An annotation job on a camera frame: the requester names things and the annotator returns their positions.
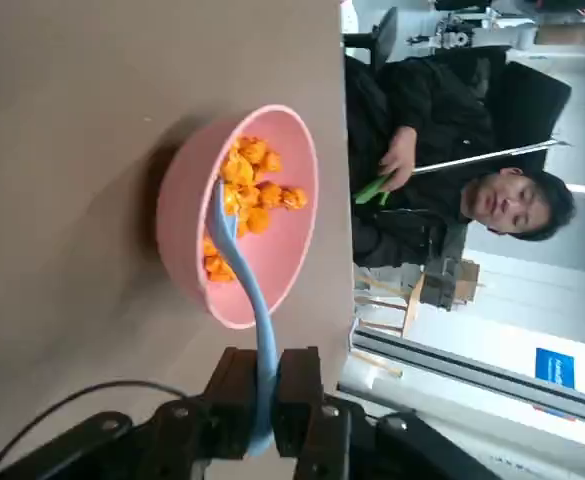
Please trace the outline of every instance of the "spoon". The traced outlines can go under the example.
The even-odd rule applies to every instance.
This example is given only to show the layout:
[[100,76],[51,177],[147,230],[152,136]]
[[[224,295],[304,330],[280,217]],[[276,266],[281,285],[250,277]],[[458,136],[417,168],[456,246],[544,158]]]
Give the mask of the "spoon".
[[258,456],[268,449],[273,440],[270,415],[276,387],[278,354],[268,306],[254,273],[237,246],[237,218],[236,215],[228,215],[225,211],[223,188],[223,181],[217,180],[212,191],[206,227],[214,245],[236,274],[254,310],[257,343],[257,398],[256,419],[248,454]]

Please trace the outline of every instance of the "brown table surface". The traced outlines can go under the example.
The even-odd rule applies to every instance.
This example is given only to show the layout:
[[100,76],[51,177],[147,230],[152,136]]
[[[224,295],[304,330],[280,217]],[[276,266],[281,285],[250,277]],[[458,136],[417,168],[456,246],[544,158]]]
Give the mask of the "brown table surface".
[[[266,103],[305,119],[321,175],[278,341],[318,345],[334,387],[352,301],[338,3],[0,2],[0,447],[80,387],[134,377],[197,393],[227,345],[254,346],[253,331],[224,330],[176,291],[150,225],[171,146]],[[163,399],[96,395],[25,446],[106,408],[142,417]],[[275,457],[215,465],[210,478],[286,478],[291,462]]]

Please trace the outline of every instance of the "metal rod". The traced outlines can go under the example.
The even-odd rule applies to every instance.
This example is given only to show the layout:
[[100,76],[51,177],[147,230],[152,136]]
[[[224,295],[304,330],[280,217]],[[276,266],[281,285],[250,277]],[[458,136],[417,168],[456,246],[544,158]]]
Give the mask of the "metal rod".
[[477,155],[475,157],[462,158],[460,160],[453,160],[451,162],[439,163],[436,165],[428,165],[425,167],[417,167],[414,169],[412,175],[421,175],[423,173],[438,172],[439,170],[447,170],[448,168],[460,167],[469,163],[478,163],[486,160],[496,160],[504,157],[516,157],[525,153],[538,152],[541,150],[547,150],[554,145],[569,145],[567,142],[562,140],[556,140],[554,138],[546,140],[545,142],[535,143],[533,145],[527,145],[524,147],[509,148],[507,150],[501,150],[499,152],[485,153],[483,155]]

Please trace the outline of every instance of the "bowl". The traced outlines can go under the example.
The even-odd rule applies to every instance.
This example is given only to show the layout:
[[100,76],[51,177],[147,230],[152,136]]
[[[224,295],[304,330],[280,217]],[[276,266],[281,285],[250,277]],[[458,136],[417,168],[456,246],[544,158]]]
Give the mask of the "bowl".
[[176,154],[163,179],[157,206],[161,260],[180,290],[232,329],[254,325],[252,306],[238,280],[208,281],[202,258],[212,188],[221,163],[239,135],[262,138],[281,154],[283,170],[264,175],[263,180],[301,187],[308,195],[305,208],[271,210],[268,230],[238,240],[270,313],[285,299],[301,269],[314,229],[318,199],[314,142],[301,117],[282,105],[267,105],[247,116],[219,119],[196,131]]

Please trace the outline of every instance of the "black hair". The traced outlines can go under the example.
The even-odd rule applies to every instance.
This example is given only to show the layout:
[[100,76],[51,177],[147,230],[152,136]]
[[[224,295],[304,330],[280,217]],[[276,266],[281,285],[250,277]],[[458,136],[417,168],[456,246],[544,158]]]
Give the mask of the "black hair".
[[519,240],[530,242],[547,240],[574,218],[576,212],[574,196],[563,180],[551,173],[540,170],[525,172],[524,175],[536,184],[539,192],[550,207],[550,219],[545,225],[536,230],[512,233],[511,235]]

